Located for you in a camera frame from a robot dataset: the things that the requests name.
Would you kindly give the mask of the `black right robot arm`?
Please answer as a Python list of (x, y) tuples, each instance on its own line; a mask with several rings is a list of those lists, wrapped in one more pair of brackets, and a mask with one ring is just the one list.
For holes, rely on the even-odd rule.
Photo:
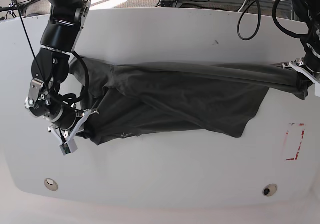
[[(42, 47), (31, 66), (32, 81), (26, 108), (36, 117), (43, 116), (52, 123), (63, 148), (70, 148), (91, 110), (78, 110), (76, 105), (89, 92), (88, 68), (75, 46), (84, 28), (91, 0), (49, 0), (50, 17), (41, 38)], [(69, 75), (69, 54), (73, 54), (84, 70), (80, 95), (61, 95), (60, 85)]]

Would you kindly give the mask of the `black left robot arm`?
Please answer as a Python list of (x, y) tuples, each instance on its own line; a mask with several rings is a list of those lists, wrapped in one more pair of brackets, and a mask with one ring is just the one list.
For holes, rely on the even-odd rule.
[(294, 12), (299, 19), (306, 23), (308, 32), (298, 34), (283, 27), (277, 20), (277, 7), (281, 0), (275, 0), (272, 9), (272, 19), (275, 25), (283, 33), (300, 39), (305, 51), (303, 67), (311, 72), (316, 78), (320, 77), (320, 0), (291, 0)]

